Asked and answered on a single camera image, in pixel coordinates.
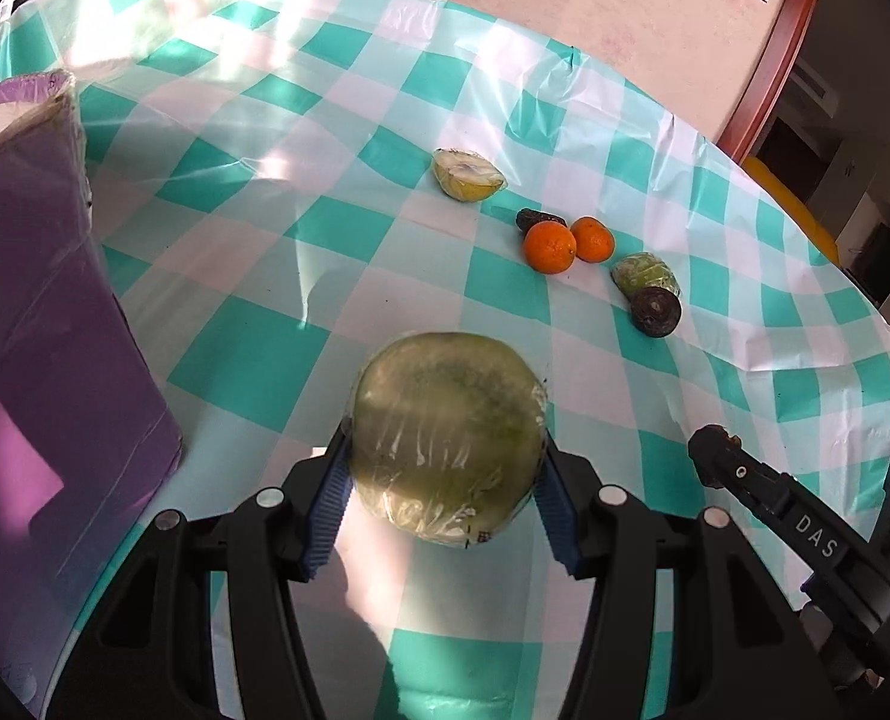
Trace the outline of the large green melon half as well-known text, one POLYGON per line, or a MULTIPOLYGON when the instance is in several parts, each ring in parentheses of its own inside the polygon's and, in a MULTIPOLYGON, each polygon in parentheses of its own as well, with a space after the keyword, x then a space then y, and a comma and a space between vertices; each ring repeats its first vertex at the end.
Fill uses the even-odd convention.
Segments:
POLYGON ((363 366, 349 403, 362 505, 415 538, 486 543, 531 496, 547 390, 515 349, 476 333, 398 338, 363 366))

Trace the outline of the dark round passion fruit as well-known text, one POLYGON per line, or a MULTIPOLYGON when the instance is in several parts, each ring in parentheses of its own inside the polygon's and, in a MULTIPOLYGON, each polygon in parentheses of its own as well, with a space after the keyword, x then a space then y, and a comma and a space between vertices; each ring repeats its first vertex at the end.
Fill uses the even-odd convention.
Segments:
POLYGON ((681 301, 673 291, 661 286, 645 286, 635 291, 628 307, 635 327, 650 338, 668 337, 681 321, 681 301))

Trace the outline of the purple plastic box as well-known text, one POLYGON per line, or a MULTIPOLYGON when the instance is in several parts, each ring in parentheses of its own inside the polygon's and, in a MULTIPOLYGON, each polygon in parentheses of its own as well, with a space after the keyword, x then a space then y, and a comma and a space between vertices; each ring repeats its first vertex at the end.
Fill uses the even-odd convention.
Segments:
POLYGON ((90 200, 72 76, 0 83, 0 668, 51 670, 181 449, 90 200))

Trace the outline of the wrapped green apple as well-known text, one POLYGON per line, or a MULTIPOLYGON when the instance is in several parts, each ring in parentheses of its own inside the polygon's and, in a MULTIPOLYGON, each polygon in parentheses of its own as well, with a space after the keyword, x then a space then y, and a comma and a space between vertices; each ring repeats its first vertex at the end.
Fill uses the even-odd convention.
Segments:
POLYGON ((612 281, 627 299, 645 288, 661 288, 681 295, 681 287, 668 263, 651 252, 637 252, 619 260, 611 268, 612 281))

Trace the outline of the far mandarin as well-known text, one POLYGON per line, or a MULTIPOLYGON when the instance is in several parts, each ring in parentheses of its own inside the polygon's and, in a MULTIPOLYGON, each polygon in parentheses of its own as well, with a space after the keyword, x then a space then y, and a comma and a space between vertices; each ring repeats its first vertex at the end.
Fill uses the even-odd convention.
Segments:
POLYGON ((586 263, 604 263, 616 252, 616 239, 611 229, 593 216, 583 216, 570 226, 577 257, 586 263))

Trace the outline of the mandarin beside melon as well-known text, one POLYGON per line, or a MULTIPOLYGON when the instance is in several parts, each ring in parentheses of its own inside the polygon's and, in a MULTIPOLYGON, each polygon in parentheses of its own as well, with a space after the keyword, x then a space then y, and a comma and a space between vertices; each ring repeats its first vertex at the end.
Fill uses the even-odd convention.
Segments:
POLYGON ((577 239, 565 224, 539 221, 525 234, 521 250, 532 270, 543 275, 559 275, 577 258, 577 239))

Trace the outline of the small dark wrinkled fruit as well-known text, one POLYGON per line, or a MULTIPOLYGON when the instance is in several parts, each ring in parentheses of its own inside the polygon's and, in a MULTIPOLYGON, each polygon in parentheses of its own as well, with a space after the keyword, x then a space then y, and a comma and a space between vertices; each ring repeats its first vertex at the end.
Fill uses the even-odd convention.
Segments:
POLYGON ((561 216, 544 213, 544 211, 534 210, 534 208, 521 208, 516 213, 515 224, 523 234, 528 234, 536 224, 541 223, 555 223, 561 226, 568 226, 568 223, 561 216))

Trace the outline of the teal white checkered tablecloth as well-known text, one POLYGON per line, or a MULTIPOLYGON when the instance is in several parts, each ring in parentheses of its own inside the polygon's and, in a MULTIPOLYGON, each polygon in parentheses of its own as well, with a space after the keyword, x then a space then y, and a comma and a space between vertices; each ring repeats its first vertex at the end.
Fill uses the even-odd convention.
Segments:
MULTIPOLYGON (((44 673, 0 668, 0 718, 51 718, 65 660, 166 509, 232 512, 323 454, 363 366, 413 333, 515 349, 546 442, 653 511, 728 512, 799 617, 837 718, 890 718, 803 585, 813 569, 687 444, 718 424, 863 538, 890 461, 890 327, 741 167, 598 60, 442 0, 29 0, 0 83, 65 71, 92 234, 178 426, 175 470, 104 564, 44 673), (507 179, 453 200, 437 149, 507 179), (611 229, 604 263, 532 270, 521 208, 611 229), (635 327, 611 268, 651 252, 678 328, 635 327)), ((290 598, 319 718, 565 718, 593 585, 531 496, 486 543, 430 543, 350 489, 329 559, 290 598)))

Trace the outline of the wrapped yellow pear half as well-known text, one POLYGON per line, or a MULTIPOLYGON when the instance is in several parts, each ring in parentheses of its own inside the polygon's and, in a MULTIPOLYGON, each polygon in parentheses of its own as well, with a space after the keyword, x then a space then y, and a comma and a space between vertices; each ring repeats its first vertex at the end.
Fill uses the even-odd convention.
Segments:
POLYGON ((483 202, 507 185, 504 174, 490 161, 461 149, 437 149, 431 155, 431 174, 443 192, 458 202, 483 202))

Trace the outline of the red wooden door frame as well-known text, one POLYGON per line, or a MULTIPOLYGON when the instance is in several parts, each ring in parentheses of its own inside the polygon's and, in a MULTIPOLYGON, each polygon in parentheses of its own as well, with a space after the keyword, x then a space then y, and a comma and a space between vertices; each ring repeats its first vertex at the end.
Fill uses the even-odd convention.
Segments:
POLYGON ((717 146, 736 164, 753 151, 803 46, 817 0, 781 0, 756 68, 717 146))

